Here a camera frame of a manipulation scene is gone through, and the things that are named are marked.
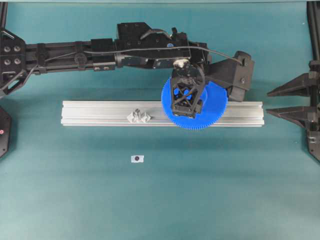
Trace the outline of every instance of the gear teeth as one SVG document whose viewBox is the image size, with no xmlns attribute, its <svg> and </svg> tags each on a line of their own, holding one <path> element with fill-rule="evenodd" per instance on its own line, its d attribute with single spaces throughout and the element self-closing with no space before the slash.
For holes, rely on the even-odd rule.
<svg viewBox="0 0 320 240">
<path fill-rule="evenodd" d="M 162 88 L 161 102 L 163 111 L 175 125 L 188 130 L 201 130 L 210 127 L 223 116 L 228 103 L 227 91 L 213 82 L 209 83 L 204 90 L 206 91 L 205 94 L 207 94 L 206 104 L 208 102 L 213 104 L 207 107 L 205 107 L 205 104 L 202 108 L 202 113 L 197 114 L 195 119 L 174 116 L 171 110 L 170 79 L 169 77 Z"/>
</svg>

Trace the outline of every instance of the black joint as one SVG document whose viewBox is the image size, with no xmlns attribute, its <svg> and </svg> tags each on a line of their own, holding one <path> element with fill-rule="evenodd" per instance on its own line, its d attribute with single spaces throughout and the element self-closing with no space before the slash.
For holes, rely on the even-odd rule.
<svg viewBox="0 0 320 240">
<path fill-rule="evenodd" d="M 36 64 L 38 65 L 38 70 L 41 74 L 47 73 L 45 60 L 48 58 L 48 56 L 49 55 L 46 50 L 45 44 L 38 43 L 36 45 L 35 57 L 36 57 Z"/>
<path fill-rule="evenodd" d="M 78 69 L 80 71 L 84 71 L 86 70 L 86 63 L 88 59 L 84 53 L 83 43 L 81 41 L 76 41 L 74 45 L 75 45 L 75 52 L 76 52 L 76 54 L 74 55 L 74 61 L 76 62 L 76 64 L 78 64 Z"/>
<path fill-rule="evenodd" d="M 172 33 L 173 33 L 173 34 L 177 34 L 177 33 L 178 33 L 178 30 L 177 30 L 176 27 L 171 28 L 171 30 L 172 30 Z"/>
</svg>

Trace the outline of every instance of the teal table surface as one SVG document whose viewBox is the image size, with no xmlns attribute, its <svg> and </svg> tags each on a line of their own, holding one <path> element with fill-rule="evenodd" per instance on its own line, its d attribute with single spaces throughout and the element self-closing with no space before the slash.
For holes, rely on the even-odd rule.
<svg viewBox="0 0 320 240">
<path fill-rule="evenodd" d="M 305 2 L 10 3 L 6 27 L 35 44 L 116 38 L 123 22 L 177 27 L 226 54 L 248 52 L 246 101 L 309 104 L 266 97 L 309 70 Z M 170 74 L 43 74 L 1 99 L 13 124 L 0 160 L 0 240 L 318 240 L 320 166 L 292 123 L 265 113 L 261 128 L 60 124 L 63 100 L 160 100 Z"/>
</svg>

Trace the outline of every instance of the black cable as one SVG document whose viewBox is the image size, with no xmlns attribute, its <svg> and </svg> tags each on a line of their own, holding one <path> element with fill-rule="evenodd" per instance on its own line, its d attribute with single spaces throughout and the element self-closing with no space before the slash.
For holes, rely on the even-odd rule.
<svg viewBox="0 0 320 240">
<path fill-rule="evenodd" d="M 228 56 L 222 52 L 216 51 L 216 50 L 211 50 L 205 47 L 201 46 L 172 46 L 172 47 L 150 47 L 150 48 L 131 48 L 131 49 L 125 49 L 125 50 L 116 50 L 116 51 L 83 51 L 86 54 L 120 54 L 120 53 L 125 53 L 125 52 L 132 52 L 132 51 L 152 51 L 152 50 L 174 50 L 174 49 L 199 49 L 203 50 L 209 53 L 217 54 L 222 57 L 225 57 L 226 59 L 231 59 L 233 61 L 236 61 L 240 65 L 242 65 L 242 61 Z"/>
</svg>

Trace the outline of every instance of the small metal bracket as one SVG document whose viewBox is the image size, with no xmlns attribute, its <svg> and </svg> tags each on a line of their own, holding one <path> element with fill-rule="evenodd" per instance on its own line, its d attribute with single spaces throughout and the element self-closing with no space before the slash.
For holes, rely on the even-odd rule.
<svg viewBox="0 0 320 240">
<path fill-rule="evenodd" d="M 141 114 L 140 110 L 137 108 L 136 110 L 131 112 L 126 118 L 130 123 L 135 124 L 135 123 L 147 123 L 151 119 L 151 116 L 147 112 L 144 112 L 143 114 Z"/>
</svg>

